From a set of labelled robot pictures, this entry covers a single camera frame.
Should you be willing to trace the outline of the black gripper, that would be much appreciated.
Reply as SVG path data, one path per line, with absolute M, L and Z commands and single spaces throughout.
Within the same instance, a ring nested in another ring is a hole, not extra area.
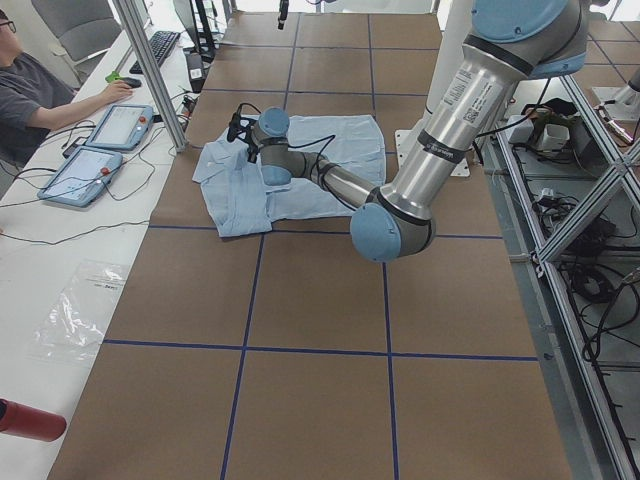
M 244 133 L 243 142 L 247 145 L 248 162 L 256 163 L 260 150 L 260 140 L 252 131 L 247 130 Z
M 289 14 L 289 0 L 280 0 L 277 17 L 277 28 L 283 29 Z

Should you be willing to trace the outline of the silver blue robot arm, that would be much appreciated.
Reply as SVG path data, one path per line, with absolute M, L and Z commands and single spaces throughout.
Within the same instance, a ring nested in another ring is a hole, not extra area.
M 234 112 L 227 139 L 247 144 L 249 159 L 269 180 L 304 178 L 352 207 L 352 243 L 374 262 L 417 254 L 432 242 L 431 204 L 489 123 L 508 90 L 524 80 L 553 78 L 582 68 L 587 1 L 475 1 L 461 43 L 463 59 L 394 179 L 380 187 L 321 153 L 295 150 L 289 117 L 269 108 L 255 120 Z

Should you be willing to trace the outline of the person's hand on desk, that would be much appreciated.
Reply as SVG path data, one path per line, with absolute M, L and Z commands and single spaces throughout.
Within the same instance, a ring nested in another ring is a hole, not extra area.
M 131 97 L 134 89 L 122 81 L 110 83 L 101 93 L 103 100 L 109 104 Z

